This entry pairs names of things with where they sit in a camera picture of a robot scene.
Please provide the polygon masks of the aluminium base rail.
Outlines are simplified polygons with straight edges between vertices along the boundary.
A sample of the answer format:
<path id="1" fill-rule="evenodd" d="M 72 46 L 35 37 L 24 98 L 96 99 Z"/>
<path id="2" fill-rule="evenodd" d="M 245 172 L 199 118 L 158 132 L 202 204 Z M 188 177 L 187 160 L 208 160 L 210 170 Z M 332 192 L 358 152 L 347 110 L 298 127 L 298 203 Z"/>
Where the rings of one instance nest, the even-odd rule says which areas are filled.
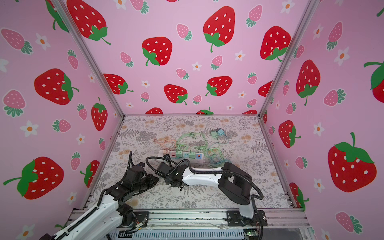
<path id="1" fill-rule="evenodd" d="M 247 224 L 236 209 L 135 210 L 128 226 L 111 214 L 92 227 L 84 240 L 314 240 L 301 209 L 258 209 L 256 224 Z"/>

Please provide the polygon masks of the green charger plug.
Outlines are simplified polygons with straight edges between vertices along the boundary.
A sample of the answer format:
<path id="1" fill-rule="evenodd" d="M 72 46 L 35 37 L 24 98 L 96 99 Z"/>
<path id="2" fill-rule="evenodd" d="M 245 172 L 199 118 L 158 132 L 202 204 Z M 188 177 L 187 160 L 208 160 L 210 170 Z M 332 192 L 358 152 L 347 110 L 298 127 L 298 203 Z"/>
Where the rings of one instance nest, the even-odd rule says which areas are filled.
<path id="1" fill-rule="evenodd" d="M 217 131 L 212 131 L 211 132 L 211 136 L 213 137 L 213 138 L 218 138 L 219 137 L 219 134 L 218 134 L 218 132 Z"/>
<path id="2" fill-rule="evenodd" d="M 183 152 L 182 151 L 176 151 L 175 155 L 176 155 L 176 158 L 182 158 Z"/>
<path id="3" fill-rule="evenodd" d="M 190 159 L 195 159 L 196 158 L 196 152 L 190 151 L 189 152 L 189 158 Z"/>

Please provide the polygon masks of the aluminium frame corner post left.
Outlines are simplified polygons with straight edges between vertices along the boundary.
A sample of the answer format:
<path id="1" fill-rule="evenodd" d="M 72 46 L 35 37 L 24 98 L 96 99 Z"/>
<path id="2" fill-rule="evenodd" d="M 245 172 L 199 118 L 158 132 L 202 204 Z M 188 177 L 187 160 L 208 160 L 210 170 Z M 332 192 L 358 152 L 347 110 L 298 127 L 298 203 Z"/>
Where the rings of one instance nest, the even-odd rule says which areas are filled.
<path id="1" fill-rule="evenodd" d="M 62 18 L 63 22 L 67 26 L 70 34 L 72 35 L 74 41 L 76 42 L 77 46 L 79 47 L 80 51 L 82 52 L 82 55 L 84 56 L 87 64 L 89 65 L 92 73 L 97 78 L 100 86 L 102 87 L 103 91 L 105 92 L 106 96 L 108 97 L 109 101 L 111 102 L 112 106 L 114 107 L 115 111 L 117 112 L 118 116 L 121 119 L 124 119 L 125 114 L 120 107 L 118 101 L 114 97 L 114 94 L 112 90 L 110 89 L 102 71 L 100 70 L 97 62 L 95 61 L 90 49 L 88 48 L 87 44 L 83 40 L 83 36 L 79 32 L 78 28 L 76 27 L 75 22 L 73 21 L 72 17 L 70 16 L 70 13 L 67 9 L 65 1 L 59 1 L 59 0 L 53 0 L 53 5 L 57 8 L 57 11 Z"/>

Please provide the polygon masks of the aluminium frame corner post right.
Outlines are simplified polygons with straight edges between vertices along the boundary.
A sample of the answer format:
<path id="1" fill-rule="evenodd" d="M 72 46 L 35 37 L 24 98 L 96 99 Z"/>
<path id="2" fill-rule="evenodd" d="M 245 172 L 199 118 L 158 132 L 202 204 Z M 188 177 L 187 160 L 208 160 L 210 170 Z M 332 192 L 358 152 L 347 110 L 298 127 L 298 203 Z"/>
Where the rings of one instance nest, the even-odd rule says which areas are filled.
<path id="1" fill-rule="evenodd" d="M 265 115 L 265 112 L 267 111 L 269 104 L 272 101 L 272 97 L 274 96 L 274 94 L 275 94 L 287 68 L 288 68 L 289 63 L 291 62 L 291 60 L 293 58 L 294 51 L 295 51 L 296 47 L 299 45 L 299 43 L 300 43 L 306 29 L 308 28 L 308 25 L 311 22 L 319 4 L 320 4 L 319 0 L 308 1 L 308 4 L 305 8 L 303 16 L 302 16 L 301 20 L 299 21 L 299 24 L 297 26 L 295 34 L 292 37 L 290 46 L 288 47 L 287 52 L 284 54 L 284 58 L 282 60 L 282 63 L 279 66 L 278 71 L 276 73 L 276 76 L 272 82 L 272 85 L 271 85 L 271 88 L 267 94 L 267 98 L 265 100 L 265 103 L 263 104 L 262 109 L 259 112 L 259 119 L 260 120 Z"/>

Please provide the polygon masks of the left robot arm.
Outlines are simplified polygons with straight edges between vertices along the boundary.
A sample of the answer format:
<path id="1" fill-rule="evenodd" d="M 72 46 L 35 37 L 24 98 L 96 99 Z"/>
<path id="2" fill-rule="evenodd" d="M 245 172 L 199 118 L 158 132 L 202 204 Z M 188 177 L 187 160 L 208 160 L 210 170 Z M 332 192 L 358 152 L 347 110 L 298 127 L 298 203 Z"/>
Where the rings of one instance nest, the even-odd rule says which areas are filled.
<path id="1" fill-rule="evenodd" d="M 128 233 L 137 232 L 146 225 L 148 212 L 136 215 L 126 204 L 133 196 L 156 186 L 159 178 L 147 174 L 145 164 L 133 165 L 132 154 L 124 176 L 115 185 L 104 189 L 97 203 L 73 223 L 54 235 L 45 234 L 41 240 L 101 240 L 118 227 L 128 227 Z"/>

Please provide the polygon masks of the white multicolour power strip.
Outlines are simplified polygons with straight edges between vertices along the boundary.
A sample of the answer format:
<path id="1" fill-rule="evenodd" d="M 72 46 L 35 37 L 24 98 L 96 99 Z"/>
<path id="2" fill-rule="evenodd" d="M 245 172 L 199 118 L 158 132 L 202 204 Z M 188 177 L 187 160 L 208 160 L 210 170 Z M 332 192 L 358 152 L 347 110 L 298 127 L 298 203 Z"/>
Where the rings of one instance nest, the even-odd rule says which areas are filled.
<path id="1" fill-rule="evenodd" d="M 158 152 L 158 154 L 157 154 L 157 156 L 158 157 L 161 157 L 161 153 L 160 152 L 162 152 L 163 150 L 159 150 L 159 152 Z M 183 157 L 182 158 L 176 158 L 176 155 L 175 155 L 175 153 L 176 153 L 176 151 L 172 151 L 172 150 L 169 150 L 170 151 L 170 158 L 172 159 L 172 160 L 183 160 L 183 159 L 187 159 L 187 160 L 190 160 L 192 163 L 203 163 L 204 161 L 205 161 L 205 155 L 204 155 L 204 159 L 203 160 L 198 160 L 198 159 L 190 159 L 189 158 L 189 152 L 190 151 L 182 151 L 183 152 Z"/>

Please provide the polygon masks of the blue charger plug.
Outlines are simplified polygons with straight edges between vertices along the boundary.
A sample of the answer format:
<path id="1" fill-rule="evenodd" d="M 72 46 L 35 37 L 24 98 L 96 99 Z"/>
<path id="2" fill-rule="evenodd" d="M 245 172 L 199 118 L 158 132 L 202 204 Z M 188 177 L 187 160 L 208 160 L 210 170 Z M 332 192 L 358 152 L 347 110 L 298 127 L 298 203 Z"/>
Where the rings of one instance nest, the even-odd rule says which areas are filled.
<path id="1" fill-rule="evenodd" d="M 225 131 L 224 131 L 223 129 L 219 129 L 219 130 L 217 130 L 217 134 L 218 134 L 219 136 L 225 136 L 225 135 L 226 135 L 226 133 L 225 133 Z"/>

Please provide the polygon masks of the aluminium frame corner post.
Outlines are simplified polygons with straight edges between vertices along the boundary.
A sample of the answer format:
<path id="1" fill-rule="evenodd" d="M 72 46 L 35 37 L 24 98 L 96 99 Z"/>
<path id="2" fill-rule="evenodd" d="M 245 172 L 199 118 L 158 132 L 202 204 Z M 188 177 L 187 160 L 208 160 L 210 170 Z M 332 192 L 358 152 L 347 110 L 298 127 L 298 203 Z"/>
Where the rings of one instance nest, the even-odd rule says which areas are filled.
<path id="1" fill-rule="evenodd" d="M 319 4 L 320 4 L 319 0 L 308 1 L 308 4 L 305 8 L 303 16 L 302 16 L 301 20 L 299 21 L 299 24 L 297 26 L 295 34 L 292 37 L 290 46 L 288 47 L 287 52 L 284 54 L 284 58 L 282 60 L 282 63 L 279 66 L 278 71 L 276 73 L 276 76 L 272 82 L 272 85 L 271 85 L 271 88 L 267 94 L 267 98 L 265 100 L 265 103 L 263 104 L 262 109 L 259 112 L 259 119 L 260 120 L 265 115 L 265 112 L 267 111 L 269 104 L 272 101 L 272 97 L 274 96 L 274 94 L 275 94 L 287 68 L 288 68 L 289 63 L 291 62 L 291 60 L 293 58 L 294 51 L 295 51 L 296 47 L 299 45 L 299 43 L 300 43 L 306 29 L 308 28 L 308 25 L 311 22 Z"/>
<path id="2" fill-rule="evenodd" d="M 77 46 L 79 47 L 80 51 L 82 52 L 82 55 L 84 56 L 87 64 L 89 65 L 92 73 L 97 78 L 100 86 L 102 87 L 103 91 L 105 92 L 106 96 L 108 97 L 109 101 L 111 102 L 112 106 L 114 107 L 115 111 L 117 112 L 118 116 L 121 119 L 124 119 L 125 114 L 120 107 L 118 101 L 114 97 L 114 94 L 112 90 L 110 89 L 102 71 L 100 70 L 97 62 L 95 61 L 90 49 L 88 48 L 87 44 L 83 40 L 83 36 L 79 32 L 78 28 L 76 27 L 75 22 L 73 21 L 72 17 L 70 16 L 70 13 L 67 9 L 65 1 L 59 1 L 59 0 L 53 0 L 53 5 L 57 8 L 57 11 L 62 18 L 63 22 L 67 26 L 70 34 L 72 35 L 74 41 L 76 42 Z"/>

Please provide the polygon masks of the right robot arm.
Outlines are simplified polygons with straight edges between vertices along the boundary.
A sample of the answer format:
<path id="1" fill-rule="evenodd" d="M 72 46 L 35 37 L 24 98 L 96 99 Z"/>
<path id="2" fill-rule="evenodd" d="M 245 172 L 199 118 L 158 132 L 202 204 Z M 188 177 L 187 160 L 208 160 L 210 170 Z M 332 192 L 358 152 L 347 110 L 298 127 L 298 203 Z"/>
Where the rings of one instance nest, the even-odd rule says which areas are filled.
<path id="1" fill-rule="evenodd" d="M 188 159 L 177 163 L 169 155 L 148 157 L 146 164 L 172 188 L 182 189 L 195 185 L 218 188 L 239 206 L 240 219 L 227 219 L 229 222 L 263 226 L 263 216 L 259 213 L 255 200 L 263 200 L 264 195 L 253 182 L 253 178 L 234 164 L 225 163 L 221 168 L 215 169 L 198 169 L 192 167 Z"/>

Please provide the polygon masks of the teal charger plug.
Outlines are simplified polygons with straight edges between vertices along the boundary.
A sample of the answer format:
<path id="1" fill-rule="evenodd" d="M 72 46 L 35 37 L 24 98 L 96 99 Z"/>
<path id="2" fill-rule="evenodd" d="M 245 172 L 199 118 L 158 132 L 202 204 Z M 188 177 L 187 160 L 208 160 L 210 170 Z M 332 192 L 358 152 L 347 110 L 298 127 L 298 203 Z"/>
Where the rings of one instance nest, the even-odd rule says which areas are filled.
<path id="1" fill-rule="evenodd" d="M 204 154 L 203 153 L 196 153 L 196 159 L 203 160 L 204 159 Z"/>

